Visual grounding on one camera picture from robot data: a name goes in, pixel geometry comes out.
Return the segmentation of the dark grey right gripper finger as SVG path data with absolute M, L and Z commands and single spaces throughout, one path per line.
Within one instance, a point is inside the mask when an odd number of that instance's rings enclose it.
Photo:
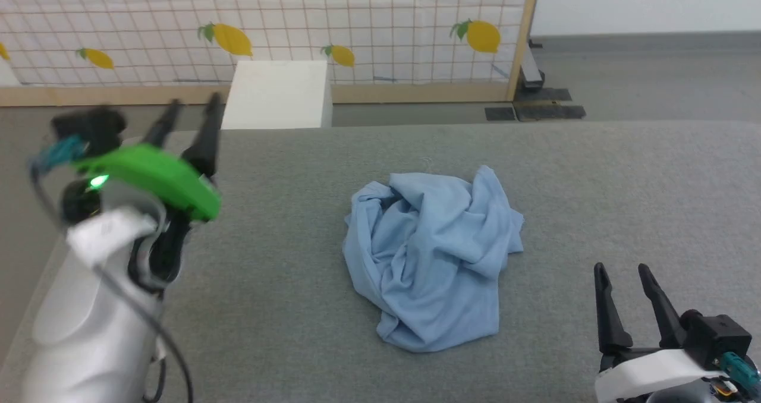
M 612 284 L 603 263 L 593 267 L 597 306 L 598 344 L 604 356 L 628 351 L 633 346 L 631 335 L 622 325 L 616 303 L 612 298 Z
M 663 349 L 678 349 L 683 347 L 683 343 L 687 338 L 687 332 L 685 332 L 680 324 L 680 317 L 671 300 L 669 300 L 668 295 L 658 284 L 648 265 L 639 264 L 638 273 L 644 294 L 650 300 L 655 314 L 661 336 L 659 347 Z

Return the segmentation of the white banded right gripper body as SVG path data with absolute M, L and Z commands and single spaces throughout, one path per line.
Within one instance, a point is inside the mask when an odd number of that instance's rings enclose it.
M 723 374 L 702 351 L 601 346 L 597 403 L 720 403 Z

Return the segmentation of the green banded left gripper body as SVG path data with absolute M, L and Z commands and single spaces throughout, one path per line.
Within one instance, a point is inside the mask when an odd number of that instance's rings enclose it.
M 179 211 L 188 221 L 209 222 L 218 218 L 221 194 L 212 183 L 182 159 L 149 144 L 133 144 L 103 156 L 70 162 L 85 179 L 72 183 L 62 197 L 62 218 L 81 222 L 97 211 L 82 192 L 97 192 L 106 182 L 120 180 L 145 191 Z

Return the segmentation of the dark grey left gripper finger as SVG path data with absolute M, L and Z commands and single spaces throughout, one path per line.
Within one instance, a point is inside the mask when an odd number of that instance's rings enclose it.
M 166 138 L 174 131 L 176 120 L 182 109 L 182 103 L 178 99 L 173 99 L 163 113 L 152 124 L 149 131 L 142 138 L 142 143 L 149 144 L 155 148 L 162 149 Z
M 206 178 L 213 178 L 216 174 L 222 119 L 221 94 L 215 92 L 204 108 L 196 137 L 181 155 L 184 161 Z

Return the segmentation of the light blue shirt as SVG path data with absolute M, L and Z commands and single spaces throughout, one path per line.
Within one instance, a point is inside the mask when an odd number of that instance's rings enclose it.
M 383 341 L 438 352 L 498 333 L 498 281 L 524 250 L 524 216 L 492 168 L 472 181 L 393 173 L 353 194 L 345 223 L 351 283 L 380 310 Z

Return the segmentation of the white box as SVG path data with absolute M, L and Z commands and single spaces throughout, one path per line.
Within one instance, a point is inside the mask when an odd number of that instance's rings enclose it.
M 224 130 L 329 128 L 334 103 L 323 60 L 241 60 L 221 124 Z

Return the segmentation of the large black floor mat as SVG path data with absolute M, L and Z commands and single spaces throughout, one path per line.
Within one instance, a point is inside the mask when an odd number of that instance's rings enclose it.
M 547 119 L 583 119 L 585 108 L 573 101 L 568 89 L 520 89 L 515 93 L 512 107 L 517 121 L 536 122 Z

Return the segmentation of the grey metal stand foot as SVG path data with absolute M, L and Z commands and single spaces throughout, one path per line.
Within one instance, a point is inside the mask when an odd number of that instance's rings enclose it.
M 536 64 L 532 49 L 535 44 L 528 40 L 521 60 L 521 89 L 524 91 L 538 91 L 544 87 L 545 75 Z

